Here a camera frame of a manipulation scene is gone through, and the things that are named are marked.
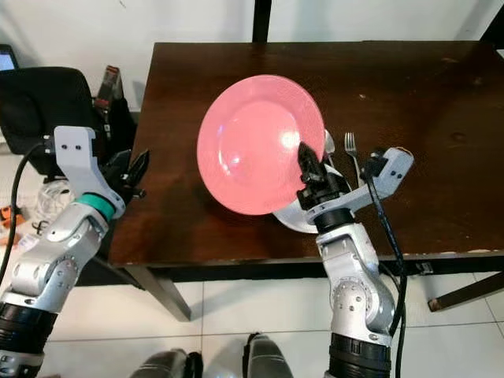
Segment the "black cable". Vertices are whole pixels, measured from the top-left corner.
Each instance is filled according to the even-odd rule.
[[[6,252],[3,255],[2,265],[0,265],[0,284],[2,284],[3,278],[6,275],[7,264],[9,263],[10,252],[13,249],[14,238],[16,237],[16,202],[17,202],[17,188],[19,187],[19,182],[21,180],[21,174],[23,173],[24,167],[28,162],[30,156],[39,148],[43,146],[42,143],[35,144],[21,159],[19,165],[17,166],[16,175],[14,176],[13,189],[10,193],[10,229],[9,238],[7,239]]]
[[[393,337],[395,334],[395,330],[398,327],[402,315],[402,309],[404,308],[406,301],[406,287],[408,284],[408,277],[406,275],[406,264],[404,262],[404,257],[402,256],[402,252],[399,248],[399,245],[397,244],[397,240],[395,239],[395,235],[394,232],[392,231],[391,224],[388,221],[387,215],[385,214],[384,207],[381,204],[380,197],[378,196],[378,192],[376,191],[374,181],[372,180],[372,176],[369,176],[369,174],[366,171],[364,171],[364,175],[365,175],[365,181],[368,184],[369,194],[371,195],[372,202],[374,203],[376,211],[378,212],[378,218],[380,219],[380,223],[385,229],[385,234],[387,235],[388,242],[391,245],[392,250],[394,251],[395,258],[397,260],[397,264],[399,267],[400,284],[399,284],[397,308],[389,329],[389,332]]]
[[[380,268],[385,272],[387,276],[392,279],[392,282],[399,293],[400,286],[399,282],[392,274],[391,270],[385,265],[380,264]],[[402,348],[404,347],[404,338],[406,335],[406,307],[402,307],[401,313],[401,328],[399,329],[399,342],[397,345],[397,354],[395,355],[395,378],[401,378],[401,361],[402,361]]]

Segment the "pink plate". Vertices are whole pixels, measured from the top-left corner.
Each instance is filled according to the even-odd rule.
[[[210,106],[198,136],[198,167],[206,187],[237,213],[282,209],[303,188],[300,141],[324,151],[317,104],[297,83],[260,75],[226,89]]]

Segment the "chair backrest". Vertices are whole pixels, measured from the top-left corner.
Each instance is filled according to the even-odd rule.
[[[80,71],[37,67],[0,72],[0,127],[14,154],[25,154],[59,125],[86,126],[103,132]],[[42,151],[30,162],[42,175],[61,175],[55,157]]]

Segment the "white wall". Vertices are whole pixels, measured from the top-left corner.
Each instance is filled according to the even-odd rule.
[[[479,39],[504,0],[273,0],[270,41]],[[154,42],[249,42],[254,0],[0,0],[22,66],[80,69],[96,92],[121,68],[139,109]]]

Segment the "white plate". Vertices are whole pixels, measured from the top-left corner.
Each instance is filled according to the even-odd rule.
[[[326,164],[325,168],[328,172],[341,176],[341,173],[336,171],[333,167]],[[295,199],[288,206],[284,207],[283,209],[277,210],[272,214],[276,217],[276,219],[280,221],[281,224],[283,224],[287,228],[290,228],[291,230],[304,232],[306,234],[318,233],[317,227],[306,222],[306,211],[301,209],[301,205],[299,205],[298,199]]]

